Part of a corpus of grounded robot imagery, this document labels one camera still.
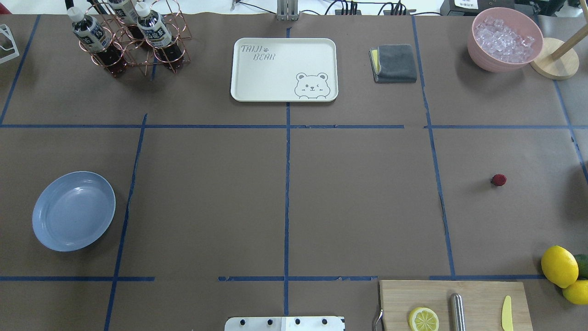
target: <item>lime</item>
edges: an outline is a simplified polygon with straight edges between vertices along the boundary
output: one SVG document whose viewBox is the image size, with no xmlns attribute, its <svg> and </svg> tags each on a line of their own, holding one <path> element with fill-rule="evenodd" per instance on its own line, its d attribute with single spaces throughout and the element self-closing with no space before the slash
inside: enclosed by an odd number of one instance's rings
<svg viewBox="0 0 588 331">
<path fill-rule="evenodd" d="M 437 331 L 439 329 L 439 318 L 429 308 L 418 307 L 410 312 L 408 325 L 412 331 Z"/>
<path fill-rule="evenodd" d="M 543 253 L 541 269 L 550 282 L 562 289 L 578 279 L 578 263 L 574 255 L 560 246 L 549 247 Z"/>
<path fill-rule="evenodd" d="M 576 262 L 578 262 L 578 275 L 582 278 L 588 279 L 588 255 L 576 254 L 574 255 Z"/>
<path fill-rule="evenodd" d="M 588 280 L 576 280 L 563 289 L 563 296 L 574 304 L 588 304 Z"/>
</svg>

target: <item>bottle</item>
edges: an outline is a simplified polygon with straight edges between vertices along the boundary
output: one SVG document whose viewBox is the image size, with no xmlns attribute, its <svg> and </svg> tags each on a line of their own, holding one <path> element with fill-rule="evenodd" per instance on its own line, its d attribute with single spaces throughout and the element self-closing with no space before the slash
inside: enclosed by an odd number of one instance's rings
<svg viewBox="0 0 588 331">
<path fill-rule="evenodd" d="M 135 10 L 139 15 L 137 26 L 143 31 L 145 38 L 155 47 L 159 59 L 168 69 L 177 70 L 182 67 L 183 53 L 172 34 L 165 26 L 161 14 L 149 9 L 144 2 L 137 2 Z"/>
<path fill-rule="evenodd" d="M 82 41 L 85 48 L 96 55 L 106 69 L 116 77 L 125 72 L 126 60 L 122 51 L 112 44 L 112 39 L 104 33 L 98 21 L 78 7 L 68 9 L 68 16 L 73 21 L 72 31 Z"/>
<path fill-rule="evenodd" d="M 145 39 L 141 29 L 136 26 L 139 15 L 135 11 L 133 0 L 108 0 L 108 4 L 116 16 L 126 25 L 131 36 L 137 40 Z"/>
</svg>

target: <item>bear face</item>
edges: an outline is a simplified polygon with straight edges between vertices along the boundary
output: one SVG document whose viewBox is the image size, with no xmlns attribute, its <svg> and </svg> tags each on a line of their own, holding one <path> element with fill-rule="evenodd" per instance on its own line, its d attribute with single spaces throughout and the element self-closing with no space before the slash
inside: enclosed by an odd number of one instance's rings
<svg viewBox="0 0 588 331">
<path fill-rule="evenodd" d="M 328 76 L 324 72 L 316 76 L 306 75 L 301 72 L 296 75 L 298 84 L 294 89 L 294 93 L 300 99 L 326 99 L 326 96 L 330 93 L 327 78 Z"/>
</svg>

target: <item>tabletop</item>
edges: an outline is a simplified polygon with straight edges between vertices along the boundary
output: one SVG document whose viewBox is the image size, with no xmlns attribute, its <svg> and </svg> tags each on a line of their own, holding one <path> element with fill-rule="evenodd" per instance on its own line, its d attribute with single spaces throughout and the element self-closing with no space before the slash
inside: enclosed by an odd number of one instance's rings
<svg viewBox="0 0 588 331">
<path fill-rule="evenodd" d="M 536 19 L 560 39 L 585 23 Z M 321 315 L 368 330 L 383 279 L 522 282 L 535 331 L 585 329 L 587 307 L 539 261 L 555 244 L 588 253 L 588 42 L 574 48 L 580 71 L 552 81 L 478 68 L 468 17 L 186 20 L 191 63 L 114 79 L 66 16 L 0 16 L 21 51 L 0 74 L 1 330 Z M 235 101 L 243 37 L 331 39 L 337 99 Z M 413 47 L 416 83 L 373 82 L 368 51 L 383 44 Z M 78 170 L 110 182 L 116 212 L 90 246 L 52 251 L 32 209 Z"/>
</svg>

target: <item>pink bowl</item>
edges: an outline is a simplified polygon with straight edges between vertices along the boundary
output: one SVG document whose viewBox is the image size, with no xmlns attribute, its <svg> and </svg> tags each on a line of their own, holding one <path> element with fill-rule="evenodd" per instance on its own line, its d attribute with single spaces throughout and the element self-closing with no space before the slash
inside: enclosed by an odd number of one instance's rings
<svg viewBox="0 0 588 331">
<path fill-rule="evenodd" d="M 476 38 L 474 38 L 474 30 L 476 29 L 476 26 L 481 24 L 488 16 L 504 20 L 505 25 L 508 25 L 522 37 L 531 36 L 535 38 L 535 42 L 531 46 L 531 48 L 533 48 L 533 55 L 529 57 L 528 61 L 524 63 L 504 62 L 493 58 L 490 54 L 482 49 L 480 44 L 478 44 L 476 41 Z M 490 72 L 513 71 L 524 67 L 539 55 L 542 48 L 543 34 L 541 33 L 541 30 L 537 24 L 535 24 L 535 22 L 533 22 L 533 20 L 530 19 L 527 15 L 521 12 L 517 12 L 514 9 L 504 7 L 489 8 L 479 13 L 476 16 L 476 19 L 474 19 L 474 23 L 472 23 L 472 28 L 470 29 L 470 34 L 467 38 L 467 51 L 470 54 L 472 60 L 480 68 Z"/>
</svg>

